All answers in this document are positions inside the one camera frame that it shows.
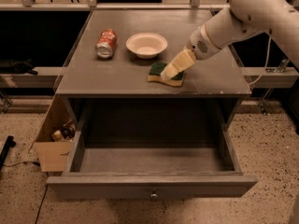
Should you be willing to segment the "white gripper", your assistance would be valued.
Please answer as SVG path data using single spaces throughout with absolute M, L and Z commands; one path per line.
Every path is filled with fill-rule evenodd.
M 169 80 L 194 65 L 195 56 L 197 60 L 207 60 L 220 51 L 209 39 L 204 26 L 192 32 L 187 41 L 186 48 L 166 65 L 161 72 L 162 80 Z

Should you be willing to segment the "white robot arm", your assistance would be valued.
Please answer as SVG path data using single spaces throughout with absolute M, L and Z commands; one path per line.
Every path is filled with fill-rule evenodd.
M 185 50 L 163 70 L 168 80 L 234 42 L 265 32 L 287 57 L 299 62 L 299 13 L 285 0 L 229 0 L 229 6 L 192 32 Z

